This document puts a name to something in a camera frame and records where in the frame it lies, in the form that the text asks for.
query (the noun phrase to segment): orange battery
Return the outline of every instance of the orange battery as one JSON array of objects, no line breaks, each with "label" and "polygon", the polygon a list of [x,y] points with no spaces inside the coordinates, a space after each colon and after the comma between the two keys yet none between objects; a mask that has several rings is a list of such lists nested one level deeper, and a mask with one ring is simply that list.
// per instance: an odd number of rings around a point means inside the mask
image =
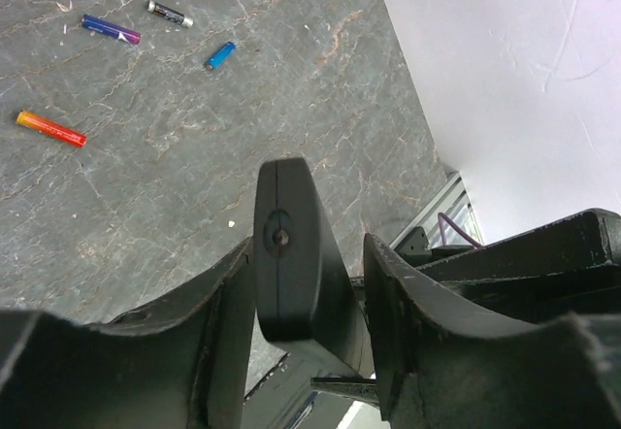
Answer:
[{"label": "orange battery", "polygon": [[34,115],[32,112],[21,111],[17,116],[16,123],[23,125],[27,128],[40,131],[48,136],[69,143],[70,145],[81,148],[86,143],[86,137],[77,131],[70,130],[64,126],[60,126],[53,121],[47,120],[38,115]]}]

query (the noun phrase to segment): floor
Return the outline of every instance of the floor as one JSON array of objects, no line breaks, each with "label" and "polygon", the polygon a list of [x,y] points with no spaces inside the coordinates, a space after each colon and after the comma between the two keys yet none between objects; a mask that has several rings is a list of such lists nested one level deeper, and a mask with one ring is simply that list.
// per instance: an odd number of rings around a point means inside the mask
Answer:
[{"label": "floor", "polygon": [[[308,160],[351,274],[364,232],[391,240],[445,182],[382,0],[155,1],[194,26],[147,0],[0,0],[1,306],[108,320],[192,278],[250,233],[266,159]],[[248,387],[279,357],[257,334]]]}]

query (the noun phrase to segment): cable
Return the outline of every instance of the cable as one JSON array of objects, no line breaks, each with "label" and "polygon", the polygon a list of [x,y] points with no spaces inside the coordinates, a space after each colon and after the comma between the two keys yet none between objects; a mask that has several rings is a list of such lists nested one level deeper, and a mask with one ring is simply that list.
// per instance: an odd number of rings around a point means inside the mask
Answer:
[{"label": "cable", "polygon": [[444,226],[442,224],[443,222],[446,222],[453,230],[455,230],[455,232],[457,232],[457,234],[460,237],[462,237],[464,240],[466,240],[468,243],[470,243],[473,247],[475,247],[475,248],[482,248],[483,247],[483,245],[481,243],[479,243],[473,237],[468,235],[468,233],[466,233],[466,231],[463,228],[461,228],[459,225],[457,225],[453,221],[452,218],[450,218],[445,213],[438,213],[438,228],[440,229],[440,236],[442,238],[442,245],[444,247],[446,246],[446,232],[444,232]]}]

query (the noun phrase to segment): silver and black battery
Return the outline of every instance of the silver and black battery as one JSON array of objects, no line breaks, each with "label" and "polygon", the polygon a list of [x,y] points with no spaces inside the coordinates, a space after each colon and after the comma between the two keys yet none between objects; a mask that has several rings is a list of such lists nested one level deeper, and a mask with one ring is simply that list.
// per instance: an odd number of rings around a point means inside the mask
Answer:
[{"label": "silver and black battery", "polygon": [[152,0],[149,0],[147,3],[147,12],[151,12],[158,17],[168,19],[174,24],[180,24],[184,28],[189,28],[192,24],[194,24],[194,20],[189,16],[180,14],[176,10],[169,9],[168,7],[158,4],[157,2],[153,2]]}]

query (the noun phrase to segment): white panel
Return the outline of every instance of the white panel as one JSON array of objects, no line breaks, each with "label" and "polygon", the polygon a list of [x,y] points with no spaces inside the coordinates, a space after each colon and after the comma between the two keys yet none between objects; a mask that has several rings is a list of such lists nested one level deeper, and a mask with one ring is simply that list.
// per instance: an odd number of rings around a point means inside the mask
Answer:
[{"label": "white panel", "polygon": [[486,242],[621,212],[621,0],[385,2]]}]

